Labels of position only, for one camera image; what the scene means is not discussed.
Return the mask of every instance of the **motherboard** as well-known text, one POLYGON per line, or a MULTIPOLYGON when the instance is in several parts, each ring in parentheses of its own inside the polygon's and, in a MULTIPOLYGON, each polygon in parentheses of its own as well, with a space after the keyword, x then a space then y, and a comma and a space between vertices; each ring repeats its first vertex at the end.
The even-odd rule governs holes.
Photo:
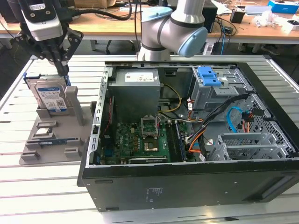
POLYGON ((101 164, 139 164, 184 161, 185 123, 118 123, 113 144, 103 147, 101 164))

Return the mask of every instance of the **metal slat surface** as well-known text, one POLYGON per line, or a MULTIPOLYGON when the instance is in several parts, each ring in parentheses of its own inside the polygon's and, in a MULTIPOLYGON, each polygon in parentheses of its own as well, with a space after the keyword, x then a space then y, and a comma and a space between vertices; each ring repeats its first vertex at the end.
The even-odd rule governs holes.
MULTIPOLYGON (((78 87, 81 105, 89 106, 90 101, 96 99, 105 60, 134 59, 133 56, 74 56, 69 62, 69 75, 78 87)), ((172 60, 247 62, 299 127, 298 89, 272 60, 263 56, 196 56, 191 59, 173 56, 172 60)), ((29 70, 39 72, 45 68, 55 73, 55 68, 42 60, 34 60, 29 70)), ((222 223, 223 217, 234 216, 239 219, 234 221, 236 224, 282 224, 295 223, 299 217, 299 184, 270 203, 99 213, 86 188, 76 186, 79 162, 31 167, 18 165, 37 107, 21 78, 22 73, 11 93, 1 101, 5 103, 0 104, 0 223, 40 223, 41 220, 51 224, 81 224, 86 220, 99 224, 222 223)))

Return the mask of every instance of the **blue hard drive label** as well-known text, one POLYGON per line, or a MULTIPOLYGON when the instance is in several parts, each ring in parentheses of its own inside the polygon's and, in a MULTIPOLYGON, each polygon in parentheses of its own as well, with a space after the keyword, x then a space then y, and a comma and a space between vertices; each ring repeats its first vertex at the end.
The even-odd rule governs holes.
POLYGON ((43 87, 37 90, 48 110, 51 112, 66 111, 65 101, 60 96, 60 89, 58 87, 43 87))

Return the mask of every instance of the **yellow wire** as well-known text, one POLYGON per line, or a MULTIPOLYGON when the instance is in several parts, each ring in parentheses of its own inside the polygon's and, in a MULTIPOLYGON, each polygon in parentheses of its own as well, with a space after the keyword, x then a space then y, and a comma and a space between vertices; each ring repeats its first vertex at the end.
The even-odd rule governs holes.
POLYGON ((177 110, 178 108, 180 108, 180 106, 182 105, 182 98, 180 97, 179 93, 178 93, 175 89, 173 89, 170 85, 168 85, 168 84, 164 84, 164 85, 168 86, 172 91, 174 91, 174 92, 177 94, 178 99, 179 99, 179 103, 178 103, 178 106, 177 106, 176 108, 173 108, 173 109, 170 109, 170 110, 166 110, 166 111, 158 111, 158 112, 165 113, 165 112, 172 112, 172 111, 175 111, 175 110, 177 110))

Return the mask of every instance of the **blue cable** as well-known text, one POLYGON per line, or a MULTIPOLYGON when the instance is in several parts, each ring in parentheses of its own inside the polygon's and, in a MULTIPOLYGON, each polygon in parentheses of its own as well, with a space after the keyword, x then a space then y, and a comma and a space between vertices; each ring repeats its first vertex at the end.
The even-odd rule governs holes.
POLYGON ((240 111, 241 113, 243 113, 243 111, 241 110, 241 108, 237 107, 237 106, 233 106, 232 108, 229 109, 228 113, 226 114, 226 119, 228 121, 228 125, 229 127, 232 129, 232 131, 234 133, 237 133, 237 130, 235 129, 235 127, 233 126, 232 122, 230 121, 230 112, 235 109, 235 110, 238 110, 240 111))
POLYGON ((222 30, 223 30, 223 39, 222 39, 222 49, 221 49, 221 54, 223 53, 223 49, 224 49, 224 40, 225 40, 225 31, 224 31, 224 27, 222 27, 222 30))

